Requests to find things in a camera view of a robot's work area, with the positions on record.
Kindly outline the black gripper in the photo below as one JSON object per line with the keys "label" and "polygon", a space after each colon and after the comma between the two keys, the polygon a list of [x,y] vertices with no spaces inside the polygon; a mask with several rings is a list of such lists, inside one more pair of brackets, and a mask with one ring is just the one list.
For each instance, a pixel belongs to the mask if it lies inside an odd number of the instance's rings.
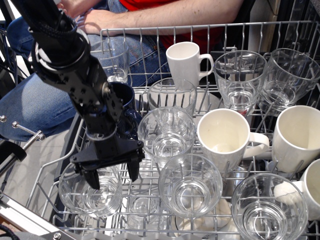
{"label": "black gripper", "polygon": [[100,189],[98,169],[125,163],[132,182],[139,176],[140,162],[145,157],[141,140],[120,138],[114,135],[103,140],[91,140],[87,148],[74,154],[70,162],[82,172],[86,182]]}

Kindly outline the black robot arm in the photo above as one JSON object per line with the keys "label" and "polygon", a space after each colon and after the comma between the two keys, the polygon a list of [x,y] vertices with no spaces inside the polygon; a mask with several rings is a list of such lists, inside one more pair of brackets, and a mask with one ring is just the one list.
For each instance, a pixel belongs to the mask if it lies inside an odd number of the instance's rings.
{"label": "black robot arm", "polygon": [[129,177],[139,176],[143,142],[123,138],[126,123],[120,91],[97,58],[86,34],[52,0],[15,0],[33,36],[31,64],[43,82],[68,93],[84,120],[91,143],[70,161],[93,189],[100,188],[98,169],[126,163]]}

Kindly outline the person forearm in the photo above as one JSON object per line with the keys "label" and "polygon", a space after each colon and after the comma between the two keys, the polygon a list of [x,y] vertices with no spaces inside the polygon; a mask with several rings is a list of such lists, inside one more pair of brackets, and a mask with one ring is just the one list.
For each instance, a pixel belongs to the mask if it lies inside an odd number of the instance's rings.
{"label": "person forearm", "polygon": [[242,0],[177,0],[161,6],[117,13],[107,29],[174,27],[232,23]]}

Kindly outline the person hand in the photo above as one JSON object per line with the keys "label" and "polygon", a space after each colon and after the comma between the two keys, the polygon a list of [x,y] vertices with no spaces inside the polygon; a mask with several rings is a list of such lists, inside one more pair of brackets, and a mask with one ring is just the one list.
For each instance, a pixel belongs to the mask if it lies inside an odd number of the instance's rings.
{"label": "person hand", "polygon": [[121,27],[116,13],[97,9],[82,14],[77,18],[76,23],[79,29],[89,35],[99,35],[101,30]]}

